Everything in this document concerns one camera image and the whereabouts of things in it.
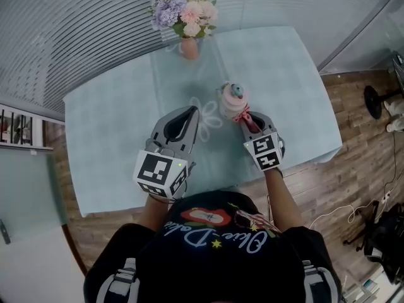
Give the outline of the white pink kettle jar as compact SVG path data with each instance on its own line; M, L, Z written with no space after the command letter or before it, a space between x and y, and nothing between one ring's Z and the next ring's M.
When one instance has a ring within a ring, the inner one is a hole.
M249 110L247 90L241 84L226 81L217 93L221 115L235 122L240 121Z

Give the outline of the person's left forearm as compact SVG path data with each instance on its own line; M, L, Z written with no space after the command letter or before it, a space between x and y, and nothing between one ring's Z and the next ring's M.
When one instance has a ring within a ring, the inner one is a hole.
M148 196L138 224L157 232L163 227L170 207L170 204Z

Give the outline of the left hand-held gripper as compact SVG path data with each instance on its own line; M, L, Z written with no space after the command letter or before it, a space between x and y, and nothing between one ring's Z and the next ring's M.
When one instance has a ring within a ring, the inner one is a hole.
M157 121L153 139L147 139L145 149L139 151L133 173L133 181L143 192L157 200L179 200L186 195L187 179L196 163L176 152L192 151L198 124L199 109L193 105L173 110ZM169 143L173 150L156 140Z

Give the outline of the person's right forearm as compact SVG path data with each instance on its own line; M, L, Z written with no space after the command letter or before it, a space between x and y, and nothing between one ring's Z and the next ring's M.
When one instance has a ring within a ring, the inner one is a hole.
M302 215L290 194L281 172L270 169L264 172L268 199L275 226L284 232L292 227L304 225Z

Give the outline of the light blue floral tablecloth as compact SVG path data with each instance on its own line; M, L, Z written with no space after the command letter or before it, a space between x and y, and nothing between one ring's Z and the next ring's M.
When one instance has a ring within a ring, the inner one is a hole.
M188 194L259 179L240 127L220 113L219 89L227 81L240 84L251 110L273 121L286 146L282 169L327 162L342 147L329 96L293 28L218 33L201 41L194 61L171 45L65 96L69 169L80 213L142 207L146 195L133 181L138 152L161 117L190 105L200 117Z

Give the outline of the person in black shirt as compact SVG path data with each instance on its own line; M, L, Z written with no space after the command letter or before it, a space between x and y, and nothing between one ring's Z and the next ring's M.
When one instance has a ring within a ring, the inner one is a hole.
M136 263L137 303L338 303L341 283L319 232L278 230L245 195L196 194L168 211L154 232L119 228L84 282L96 303L109 276Z

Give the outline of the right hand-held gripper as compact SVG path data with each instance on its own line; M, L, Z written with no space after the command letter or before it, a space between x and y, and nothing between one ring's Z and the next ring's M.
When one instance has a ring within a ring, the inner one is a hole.
M257 168L264 172L270 169L276 169L283 161L284 144L277 132L272 120L260 112L251 112L251 118L259 131L264 136L253 140L254 133L250 132L249 126L245 121L241 122L241 129L244 136L244 148L254 160Z

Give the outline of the black office chair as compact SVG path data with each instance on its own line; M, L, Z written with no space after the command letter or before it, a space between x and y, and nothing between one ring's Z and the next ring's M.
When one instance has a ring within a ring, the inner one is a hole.
M378 208L379 201L374 200L371 215L364 218L364 228L352 240L344 240L343 245L362 239L356 251L363 251L370 262L379 263L391 284L404 284L404 203L380 215Z

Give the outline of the pink knitted cloth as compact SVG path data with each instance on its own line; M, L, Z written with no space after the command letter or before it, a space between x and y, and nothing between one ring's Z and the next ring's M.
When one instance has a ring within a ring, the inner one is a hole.
M245 126L251 134L257 134L261 132L261 129L253 121L250 115L250 107L248 105L245 106L244 109L233 118L233 121L241 124L242 126Z

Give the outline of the pastel artificial flower bouquet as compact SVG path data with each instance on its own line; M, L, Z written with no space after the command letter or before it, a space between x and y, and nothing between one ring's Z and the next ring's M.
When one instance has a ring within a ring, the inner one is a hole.
M211 36L216 29L215 0L151 0L151 26L172 29L182 39Z

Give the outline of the black round pedestal table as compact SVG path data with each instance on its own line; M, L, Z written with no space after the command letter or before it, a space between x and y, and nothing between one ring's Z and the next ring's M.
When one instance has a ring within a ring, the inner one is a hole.
M379 95L378 92L370 85L364 88L365 106L374 119L380 119L382 114L382 104L387 99L401 95L404 98L404 57L397 51L394 51L391 56L391 72L395 75L398 83L398 88L384 95Z

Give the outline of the glass partition with blinds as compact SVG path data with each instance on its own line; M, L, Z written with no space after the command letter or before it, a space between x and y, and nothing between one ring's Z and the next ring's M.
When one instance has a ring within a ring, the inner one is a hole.
M163 46L152 0L0 0L0 102L64 115L63 97Z

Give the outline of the pink ribbed vase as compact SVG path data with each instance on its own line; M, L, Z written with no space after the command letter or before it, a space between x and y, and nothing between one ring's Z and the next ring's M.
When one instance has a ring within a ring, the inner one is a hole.
M188 60L198 58L198 45L194 37L181 39L181 51L183 56Z

